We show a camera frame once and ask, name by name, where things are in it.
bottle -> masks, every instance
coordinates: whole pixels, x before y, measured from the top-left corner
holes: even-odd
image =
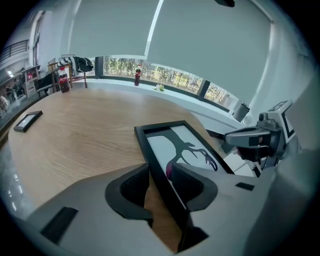
[[[68,76],[63,66],[60,67],[59,84],[62,93],[66,93],[70,90],[68,85]]]
[[[135,70],[135,80],[134,85],[138,86],[140,83],[140,76],[141,76],[141,65],[139,64],[137,69]]]

table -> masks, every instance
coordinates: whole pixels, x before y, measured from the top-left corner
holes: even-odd
[[[26,133],[13,127],[28,112],[43,115]],[[218,152],[218,144],[198,119],[179,105],[154,96],[73,89],[54,93],[24,112],[9,132],[9,144],[24,191],[39,207],[81,179],[145,163],[134,126],[186,120]],[[154,232],[173,251],[181,231],[150,176],[145,208]]]

railing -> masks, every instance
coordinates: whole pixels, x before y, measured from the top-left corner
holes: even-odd
[[[29,40],[16,42],[4,48],[0,55],[0,63],[11,56],[26,52],[28,50],[28,41]]]

deer silhouette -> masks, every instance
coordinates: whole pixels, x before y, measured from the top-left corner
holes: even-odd
[[[154,132],[154,133],[146,134],[147,138],[158,137],[158,136],[163,136],[163,137],[167,138],[169,141],[172,142],[172,144],[175,147],[176,155],[166,164],[166,168],[165,168],[166,177],[170,181],[171,181],[172,164],[173,163],[176,163],[179,159],[182,159],[186,164],[190,165],[190,163],[188,163],[188,161],[182,155],[182,152],[185,151],[185,150],[191,152],[196,158],[198,158],[198,157],[196,156],[195,152],[200,152],[205,157],[205,163],[209,163],[209,165],[211,165],[212,168],[215,171],[218,170],[218,167],[217,167],[217,164],[216,164],[215,160],[208,154],[208,152],[205,149],[203,149],[203,148],[199,148],[199,149],[192,148],[192,147],[195,147],[195,145],[193,145],[190,142],[184,142],[178,136],[178,134],[176,134],[175,131],[172,130],[171,128],[164,129],[164,130],[161,130],[161,131],[157,131],[157,132]]]

robotic hand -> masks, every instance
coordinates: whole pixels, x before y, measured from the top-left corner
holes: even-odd
[[[298,150],[295,131],[286,118],[291,105],[291,100],[278,103],[259,115],[256,126],[228,132],[224,141],[236,146],[242,159],[258,162],[262,170],[276,166],[279,160]]]

